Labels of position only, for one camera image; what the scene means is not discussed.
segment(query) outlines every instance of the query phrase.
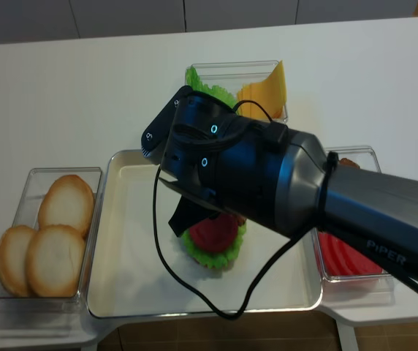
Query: green lettuce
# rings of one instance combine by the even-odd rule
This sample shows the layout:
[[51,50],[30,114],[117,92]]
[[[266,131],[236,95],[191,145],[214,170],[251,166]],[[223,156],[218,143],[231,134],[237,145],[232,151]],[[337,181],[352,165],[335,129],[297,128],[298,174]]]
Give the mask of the green lettuce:
[[201,91],[203,93],[209,94],[212,97],[215,97],[225,104],[229,105],[231,108],[235,106],[237,103],[237,99],[230,94],[225,88],[221,86],[211,86],[209,87],[208,84],[204,84],[201,81],[199,75],[197,75],[196,69],[194,67],[190,67],[186,70],[186,84],[191,86],[193,90]]

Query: clear container with bread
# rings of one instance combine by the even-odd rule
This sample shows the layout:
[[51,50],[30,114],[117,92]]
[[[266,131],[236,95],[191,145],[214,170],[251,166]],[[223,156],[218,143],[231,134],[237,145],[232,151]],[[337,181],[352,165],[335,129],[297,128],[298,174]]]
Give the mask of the clear container with bread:
[[101,188],[98,167],[29,172],[12,227],[0,239],[0,311],[84,307]]

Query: cheese slice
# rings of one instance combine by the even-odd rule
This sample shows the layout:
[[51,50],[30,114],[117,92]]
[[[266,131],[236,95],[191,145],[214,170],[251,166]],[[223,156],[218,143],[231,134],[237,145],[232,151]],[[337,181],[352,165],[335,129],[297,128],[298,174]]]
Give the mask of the cheese slice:
[[[254,100],[266,110],[271,118],[280,118],[287,101],[284,64],[278,63],[271,74],[262,82],[251,83],[237,93],[238,100]],[[239,114],[245,117],[265,120],[266,114],[252,103],[241,105]]]
[[[251,99],[251,84],[245,85],[242,89],[243,100],[250,100]],[[243,104],[243,116],[250,117],[250,107],[252,104],[249,102],[245,102]]]
[[[287,101],[284,65],[282,61],[275,67],[273,72],[260,83],[251,84],[251,98],[258,102],[272,118],[278,118]],[[266,119],[262,110],[252,104],[251,117]]]

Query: sliced tomato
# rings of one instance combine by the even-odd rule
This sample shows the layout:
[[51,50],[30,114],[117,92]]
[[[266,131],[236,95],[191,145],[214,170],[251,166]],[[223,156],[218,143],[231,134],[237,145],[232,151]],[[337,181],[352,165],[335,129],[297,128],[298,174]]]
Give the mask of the sliced tomato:
[[343,241],[339,243],[339,250],[343,252],[343,256],[347,259],[348,265],[357,274],[380,274],[383,271],[383,268]]
[[332,252],[335,254],[336,259],[338,261],[338,266],[341,271],[342,276],[353,276],[356,274],[360,274],[360,272],[355,269],[353,265],[350,263],[349,257],[346,255],[345,252],[341,250],[341,245],[344,242],[340,239],[337,239],[334,235],[327,234],[329,240],[331,241],[331,248]]
[[340,276],[341,270],[338,267],[335,254],[331,248],[329,234],[319,232],[319,245],[321,246],[321,253],[323,256],[326,271],[331,276]]
[[238,222],[234,216],[219,214],[215,219],[205,219],[189,228],[194,244],[206,252],[223,252],[235,240]]

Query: toasted bread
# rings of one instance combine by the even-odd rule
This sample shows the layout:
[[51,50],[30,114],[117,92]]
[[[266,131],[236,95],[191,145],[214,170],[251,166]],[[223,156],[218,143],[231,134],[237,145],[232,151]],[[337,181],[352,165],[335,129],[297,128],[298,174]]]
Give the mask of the toasted bread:
[[26,275],[31,289],[43,297],[70,297],[77,283],[86,244],[69,225],[41,229],[28,245]]
[[0,281],[15,296],[29,296],[26,253],[36,230],[25,225],[12,227],[0,239]]
[[52,224],[75,228],[87,236],[94,212],[94,194],[90,186],[77,175],[58,178],[48,190],[39,209],[40,229]]

